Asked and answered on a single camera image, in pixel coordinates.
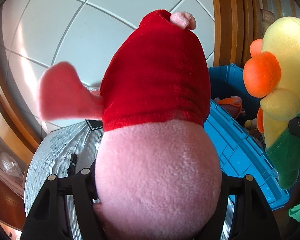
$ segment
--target pink plush toy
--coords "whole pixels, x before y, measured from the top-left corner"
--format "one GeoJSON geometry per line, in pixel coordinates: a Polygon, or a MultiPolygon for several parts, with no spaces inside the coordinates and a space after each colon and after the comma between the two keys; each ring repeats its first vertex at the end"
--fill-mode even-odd
{"type": "Polygon", "coordinates": [[[210,79],[186,12],[154,11],[90,93],[61,62],[39,82],[41,118],[102,119],[94,208],[111,240],[192,239],[215,212],[221,168],[203,129],[210,79]]]}

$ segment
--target orange plush beak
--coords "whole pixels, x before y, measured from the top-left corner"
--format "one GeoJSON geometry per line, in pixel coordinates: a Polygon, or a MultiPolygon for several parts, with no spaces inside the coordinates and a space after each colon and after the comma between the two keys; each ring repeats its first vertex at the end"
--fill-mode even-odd
{"type": "Polygon", "coordinates": [[[274,89],[281,78],[281,69],[276,57],[261,52],[262,40],[254,41],[250,46],[252,58],[243,68],[243,81],[248,93],[263,98],[274,89]]]}

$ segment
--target red plush clothing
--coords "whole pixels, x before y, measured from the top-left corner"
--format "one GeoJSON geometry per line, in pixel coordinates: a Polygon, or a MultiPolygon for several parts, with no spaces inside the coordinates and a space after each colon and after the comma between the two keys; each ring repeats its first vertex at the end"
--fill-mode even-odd
{"type": "Polygon", "coordinates": [[[113,56],[100,87],[103,125],[124,126],[172,119],[203,125],[210,112],[210,78],[197,36],[157,10],[113,56]]]}

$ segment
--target tiled wall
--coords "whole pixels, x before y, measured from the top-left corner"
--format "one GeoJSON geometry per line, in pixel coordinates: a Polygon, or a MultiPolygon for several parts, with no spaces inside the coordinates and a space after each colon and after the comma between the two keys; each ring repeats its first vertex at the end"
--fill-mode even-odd
{"type": "Polygon", "coordinates": [[[0,59],[8,88],[25,118],[42,137],[84,120],[42,123],[36,89],[42,73],[71,62],[90,86],[100,84],[112,55],[148,12],[184,10],[196,17],[194,31],[208,66],[214,57],[212,0],[7,0],[0,11],[0,59]]]}

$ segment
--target small yellow toy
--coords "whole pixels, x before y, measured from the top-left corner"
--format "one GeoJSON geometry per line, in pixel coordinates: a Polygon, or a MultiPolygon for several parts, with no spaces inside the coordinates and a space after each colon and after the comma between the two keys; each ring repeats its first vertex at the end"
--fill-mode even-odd
{"type": "Polygon", "coordinates": [[[289,133],[289,121],[300,118],[300,19],[283,17],[251,44],[252,58],[243,69],[250,95],[262,98],[258,130],[266,154],[279,172],[279,185],[290,188],[300,168],[300,138],[289,133]]]}

